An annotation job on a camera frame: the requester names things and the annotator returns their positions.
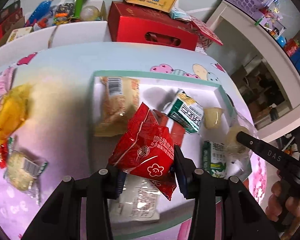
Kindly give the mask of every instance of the white tray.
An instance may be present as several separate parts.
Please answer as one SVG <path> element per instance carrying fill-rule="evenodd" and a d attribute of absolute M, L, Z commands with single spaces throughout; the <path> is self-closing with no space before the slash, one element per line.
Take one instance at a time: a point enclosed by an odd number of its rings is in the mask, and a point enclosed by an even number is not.
<path fill-rule="evenodd" d="M 100 76 L 126 76 L 140 80 L 139 96 L 140 103 L 144 102 L 150 109 L 162 111 L 166 103 L 172 101 L 178 88 L 182 88 L 187 95 L 194 98 L 203 108 L 221 107 L 224 114 L 221 116 L 221 125 L 218 129 L 207 130 L 202 126 L 199 134 L 184 135 L 181 150 L 186 158 L 194 161 L 197 167 L 201 162 L 201 146 L 203 141 L 211 140 L 224 143 L 225 135 L 233 120 L 235 113 L 229 98 L 222 86 L 213 82 L 198 80 L 194 78 L 177 76 L 164 73 L 143 71 L 96 71 L 93 77 L 92 92 L 92 123 L 96 124 L 101 118 L 101 107 L 105 86 L 100 82 Z M 90 166 L 95 172 L 104 168 L 109 156 L 112 154 L 120 136 L 110 138 L 93 137 L 90 141 Z M 242 173 L 235 165 L 228 165 L 227 175 L 237 175 L 242 181 L 251 173 L 248 165 L 247 171 Z M 192 216 L 194 200 L 186 200 L 180 193 L 179 187 L 172 194 L 172 200 L 168 201 L 165 196 L 160 195 L 157 211 L 160 220 L 156 223 L 127 222 L 112 224 L 112 231 L 116 239 L 131 239 L 153 234 L 174 225 L 177 225 Z"/>

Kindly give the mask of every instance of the barcode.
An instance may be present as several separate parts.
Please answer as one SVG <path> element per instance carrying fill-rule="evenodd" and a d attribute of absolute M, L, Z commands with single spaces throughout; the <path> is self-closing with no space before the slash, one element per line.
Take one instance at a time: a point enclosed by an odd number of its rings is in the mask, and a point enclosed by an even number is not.
<path fill-rule="evenodd" d="M 23 169 L 32 177 L 36 177 L 38 175 L 40 166 L 28 160 L 27 158 L 24 158 Z"/>
<path fill-rule="evenodd" d="M 108 78 L 107 86 L 109 96 L 123 95 L 121 78 Z"/>

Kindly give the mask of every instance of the cardboard box lid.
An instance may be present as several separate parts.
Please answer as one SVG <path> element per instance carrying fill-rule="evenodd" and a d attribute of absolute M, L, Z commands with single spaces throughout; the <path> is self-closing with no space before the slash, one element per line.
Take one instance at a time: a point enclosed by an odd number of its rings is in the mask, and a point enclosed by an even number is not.
<path fill-rule="evenodd" d="M 161 12 L 157 12 L 150 8 L 144 8 L 140 6 L 132 6 L 123 2 L 112 2 L 112 6 L 116 6 L 120 15 L 131 18 L 140 18 L 155 22 L 167 24 L 182 30 L 189 32 L 187 24 L 181 21 L 173 20 L 169 15 Z"/>
<path fill-rule="evenodd" d="M 203 21 L 200 21 L 199 19 L 193 16 L 190 17 L 192 19 L 192 22 L 190 22 L 189 24 L 197 28 L 203 36 L 209 38 L 210 40 L 214 41 L 215 43 L 221 46 L 223 45 L 222 41 L 218 38 L 218 36 L 212 30 L 210 30 L 210 28 Z"/>

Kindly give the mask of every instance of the white snack package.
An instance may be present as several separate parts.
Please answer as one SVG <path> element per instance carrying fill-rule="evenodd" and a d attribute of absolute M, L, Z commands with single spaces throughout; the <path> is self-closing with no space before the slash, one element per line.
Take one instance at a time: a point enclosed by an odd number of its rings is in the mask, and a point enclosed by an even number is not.
<path fill-rule="evenodd" d="M 160 194 L 148 179 L 127 174 L 123 192 L 110 202 L 111 223 L 159 220 L 156 206 Z"/>

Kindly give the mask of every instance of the red box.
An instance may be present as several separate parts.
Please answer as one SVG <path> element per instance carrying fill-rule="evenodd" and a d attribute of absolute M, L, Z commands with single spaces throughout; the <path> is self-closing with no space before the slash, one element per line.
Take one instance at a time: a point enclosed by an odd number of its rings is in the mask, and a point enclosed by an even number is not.
<path fill-rule="evenodd" d="M 22 8 L 19 8 L 15 13 L 11 14 L 0 24 L 0 39 L 11 28 L 12 24 L 16 23 L 23 17 Z"/>
<path fill-rule="evenodd" d="M 137 42 L 194 50 L 198 37 L 186 23 L 148 8 L 112 2 L 108 26 L 112 41 Z"/>

